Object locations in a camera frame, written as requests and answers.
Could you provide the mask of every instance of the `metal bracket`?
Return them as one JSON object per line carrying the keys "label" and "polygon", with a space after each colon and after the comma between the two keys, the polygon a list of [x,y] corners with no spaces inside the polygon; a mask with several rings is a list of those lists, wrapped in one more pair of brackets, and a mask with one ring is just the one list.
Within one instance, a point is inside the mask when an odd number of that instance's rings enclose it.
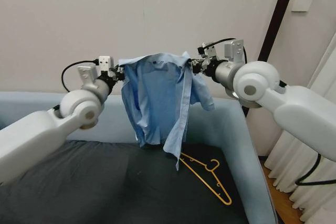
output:
{"label": "metal bracket", "polygon": [[[203,43],[202,46],[203,47],[206,47],[207,45],[211,44],[212,42],[208,42],[208,43]],[[215,46],[212,46],[212,47],[209,47],[209,48],[206,48],[204,50],[205,52],[205,56],[203,58],[212,58],[212,57],[216,57],[217,56],[217,53],[216,53],[216,49],[215,49]]]}
{"label": "metal bracket", "polygon": [[217,57],[217,60],[227,59],[234,63],[244,62],[244,41],[234,39],[224,42],[224,58]]}
{"label": "metal bracket", "polygon": [[94,81],[98,77],[96,66],[80,66],[78,72],[84,85],[94,85]]}

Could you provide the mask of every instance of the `wooden floor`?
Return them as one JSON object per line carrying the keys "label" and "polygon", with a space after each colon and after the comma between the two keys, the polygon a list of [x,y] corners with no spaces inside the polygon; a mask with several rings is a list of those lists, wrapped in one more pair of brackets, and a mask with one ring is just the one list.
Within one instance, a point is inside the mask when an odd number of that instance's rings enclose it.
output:
{"label": "wooden floor", "polygon": [[264,166],[264,161],[261,161],[261,166],[264,171],[269,190],[275,205],[275,209],[284,221],[285,224],[301,224],[302,221],[299,220],[301,216],[301,211],[298,209],[293,209],[293,202],[289,200],[289,194],[281,193],[272,185],[274,179],[269,178],[267,175],[270,173],[270,170]]}

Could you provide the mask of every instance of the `hanger hook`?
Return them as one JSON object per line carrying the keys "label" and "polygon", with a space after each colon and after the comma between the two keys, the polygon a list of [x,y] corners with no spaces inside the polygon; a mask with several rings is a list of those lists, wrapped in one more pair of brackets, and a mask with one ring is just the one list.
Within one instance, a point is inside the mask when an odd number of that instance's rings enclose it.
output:
{"label": "hanger hook", "polygon": [[205,169],[206,169],[208,172],[213,172],[213,171],[219,166],[219,161],[218,161],[218,160],[216,160],[216,159],[212,159],[211,162],[216,162],[217,165],[216,165],[214,168],[212,168],[212,169],[209,169],[208,166],[206,165],[206,166],[205,166]]}

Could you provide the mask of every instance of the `dark gray mattress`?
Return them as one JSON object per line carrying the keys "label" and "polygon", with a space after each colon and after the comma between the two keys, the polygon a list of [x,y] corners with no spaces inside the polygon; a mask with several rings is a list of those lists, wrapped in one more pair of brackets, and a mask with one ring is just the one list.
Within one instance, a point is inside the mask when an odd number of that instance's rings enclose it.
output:
{"label": "dark gray mattress", "polygon": [[[71,141],[0,187],[0,223],[248,223],[222,151],[207,145],[183,151],[206,164],[220,161],[215,173],[232,205],[182,163],[177,172],[161,146]],[[209,172],[192,166],[220,192]]]}

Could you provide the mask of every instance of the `white curtain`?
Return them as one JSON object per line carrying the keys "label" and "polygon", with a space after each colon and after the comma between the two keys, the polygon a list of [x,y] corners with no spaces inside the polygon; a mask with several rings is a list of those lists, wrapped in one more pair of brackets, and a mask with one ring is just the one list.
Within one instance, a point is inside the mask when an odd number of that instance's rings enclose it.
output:
{"label": "white curtain", "polygon": [[[309,87],[336,104],[336,34],[312,76]],[[265,166],[271,169],[269,177],[276,179],[273,185],[279,191],[292,192],[292,207],[303,210],[301,221],[308,224],[336,223],[336,185],[295,185],[295,180],[314,165],[316,158],[314,150],[283,131]],[[305,181],[330,179],[336,179],[336,163],[322,158],[316,171]]]}

